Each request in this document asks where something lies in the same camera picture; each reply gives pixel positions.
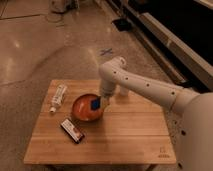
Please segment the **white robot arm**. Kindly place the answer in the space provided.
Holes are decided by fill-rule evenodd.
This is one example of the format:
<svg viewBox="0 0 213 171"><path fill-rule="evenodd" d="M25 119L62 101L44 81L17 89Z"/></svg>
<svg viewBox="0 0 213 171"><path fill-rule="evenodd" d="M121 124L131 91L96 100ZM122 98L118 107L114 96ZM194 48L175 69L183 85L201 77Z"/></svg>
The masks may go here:
<svg viewBox="0 0 213 171"><path fill-rule="evenodd" d="M115 57L99 66L100 94L110 98L116 86L131 90L182 116L178 171L213 171L213 92L189 88L133 74L126 60Z"/></svg>

